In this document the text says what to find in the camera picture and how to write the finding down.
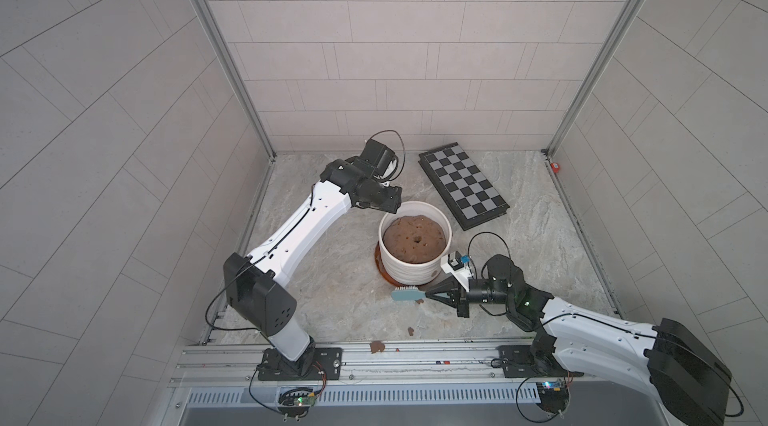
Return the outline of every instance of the black mounting plate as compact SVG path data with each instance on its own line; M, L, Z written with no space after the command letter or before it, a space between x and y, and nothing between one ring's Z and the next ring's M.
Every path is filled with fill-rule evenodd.
M280 370L282 355L274 348L264 350L264 357L259 369L259 381L322 381L322 374L317 368L310 368L306 376L298 378L285 374ZM341 348L315 348L315 355L312 362L320 363L322 369L326 372L326 381L335 381L339 379L341 372L342 349Z
M540 373L533 363L531 348L525 344L498 347L498 357L508 361L504 365L505 378L532 378L535 376L552 376L554 378L565 376L568 371L558 366L546 373ZM584 376L583 373L571 372L571 376Z

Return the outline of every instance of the chess board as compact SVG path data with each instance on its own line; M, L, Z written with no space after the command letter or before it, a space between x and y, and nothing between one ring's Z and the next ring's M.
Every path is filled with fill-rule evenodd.
M421 153L418 163L465 231L500 217L509 209L502 195L458 143Z

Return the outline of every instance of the checkered pattern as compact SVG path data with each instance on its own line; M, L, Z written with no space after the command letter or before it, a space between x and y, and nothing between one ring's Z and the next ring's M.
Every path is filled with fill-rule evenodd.
M424 160L446 186L458 209L468 220L487 211L508 208L504 198L485 174L457 144L427 153Z

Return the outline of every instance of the marble floor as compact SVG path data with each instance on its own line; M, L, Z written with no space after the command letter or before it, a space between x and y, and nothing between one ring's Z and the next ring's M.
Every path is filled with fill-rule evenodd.
M402 200L426 201L442 210L453 230L451 250L466 253L469 239L480 231L493 231L506 239L514 263L526 282L555 296L609 313L603 287L593 270L565 208L552 184L544 158L538 151L470 151L480 167L510 205L507 214L462 231L418 166L416 153L406 155ZM277 158L259 212L249 250L261 244L309 194L325 165L349 154L285 154ZM392 286L379 275L373 259L377 228L384 213L353 208L337 220L310 250L293 275L288 291L297 299L300 325L320 342L438 338L493 338L523 335L506 318L486 315L470 307L470 318L426 300L394 302ZM504 245L492 235L472 244L478 268ZM442 279L444 273L436 279ZM489 306L492 312L502 306ZM226 327L250 325L232 308L224 314ZM413 328L413 336L408 335ZM227 332L217 344L251 344L264 340L253 332Z

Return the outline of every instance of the gray tiled wall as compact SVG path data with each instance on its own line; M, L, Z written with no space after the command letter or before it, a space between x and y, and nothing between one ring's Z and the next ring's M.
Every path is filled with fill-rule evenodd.
M138 425L267 156L189 0L0 11L0 424Z
M278 151L546 147L624 0L210 0Z
M647 0L554 156L629 318L716 351L735 424L768 424L767 72L768 0Z

